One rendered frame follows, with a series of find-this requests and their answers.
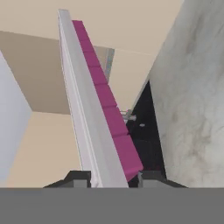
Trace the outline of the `beige cupboard panel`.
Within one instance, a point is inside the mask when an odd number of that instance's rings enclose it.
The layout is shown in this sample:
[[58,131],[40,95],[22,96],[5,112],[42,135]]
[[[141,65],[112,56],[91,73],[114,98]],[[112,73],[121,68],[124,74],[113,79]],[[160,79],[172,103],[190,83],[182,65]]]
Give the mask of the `beige cupboard panel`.
[[33,111],[70,114],[57,39],[0,31],[0,51]]

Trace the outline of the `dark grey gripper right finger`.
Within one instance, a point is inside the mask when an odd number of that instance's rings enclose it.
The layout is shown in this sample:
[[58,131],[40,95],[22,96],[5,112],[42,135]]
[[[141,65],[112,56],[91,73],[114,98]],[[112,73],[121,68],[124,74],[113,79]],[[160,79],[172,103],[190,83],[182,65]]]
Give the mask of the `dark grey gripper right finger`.
[[160,171],[140,171],[138,173],[139,188],[185,188],[184,185],[166,179]]

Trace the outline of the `black cabinet front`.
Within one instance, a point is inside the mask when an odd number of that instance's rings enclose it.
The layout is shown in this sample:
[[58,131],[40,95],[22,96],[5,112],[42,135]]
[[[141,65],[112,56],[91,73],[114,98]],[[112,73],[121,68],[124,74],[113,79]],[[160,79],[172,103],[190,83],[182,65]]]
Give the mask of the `black cabinet front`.
[[127,121],[127,128],[145,171],[165,174],[165,164],[161,149],[158,125],[149,82],[143,88],[132,115],[135,121]]

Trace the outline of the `pale grey cabinet panel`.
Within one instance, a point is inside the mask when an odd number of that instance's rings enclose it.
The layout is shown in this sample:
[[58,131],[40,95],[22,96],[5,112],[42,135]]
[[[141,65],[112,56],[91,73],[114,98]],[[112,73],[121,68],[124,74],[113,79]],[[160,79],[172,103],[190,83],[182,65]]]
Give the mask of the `pale grey cabinet panel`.
[[0,51],[0,187],[6,186],[32,109]]

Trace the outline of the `grey metal strip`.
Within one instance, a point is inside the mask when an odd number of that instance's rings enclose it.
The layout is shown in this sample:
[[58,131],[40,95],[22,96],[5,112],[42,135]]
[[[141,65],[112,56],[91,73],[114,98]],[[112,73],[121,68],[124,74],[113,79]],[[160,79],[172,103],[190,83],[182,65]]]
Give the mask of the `grey metal strip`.
[[104,70],[104,74],[106,76],[107,81],[109,81],[114,56],[115,56],[115,50],[113,48],[109,48],[107,51],[106,66]]

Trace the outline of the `white and magenta ice tray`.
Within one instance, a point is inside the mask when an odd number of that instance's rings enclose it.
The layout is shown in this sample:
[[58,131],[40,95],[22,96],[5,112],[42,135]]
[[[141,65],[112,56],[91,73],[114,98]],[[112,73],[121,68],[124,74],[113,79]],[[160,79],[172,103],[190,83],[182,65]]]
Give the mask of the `white and magenta ice tray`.
[[59,45],[80,168],[93,187],[136,187],[144,168],[84,24],[58,11]]

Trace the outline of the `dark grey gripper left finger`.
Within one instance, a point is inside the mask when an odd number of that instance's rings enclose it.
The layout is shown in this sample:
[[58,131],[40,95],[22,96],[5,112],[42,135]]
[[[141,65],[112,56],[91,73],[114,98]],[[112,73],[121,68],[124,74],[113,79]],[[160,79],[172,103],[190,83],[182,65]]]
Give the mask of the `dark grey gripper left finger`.
[[91,171],[70,171],[64,179],[47,185],[46,188],[54,187],[91,187]]

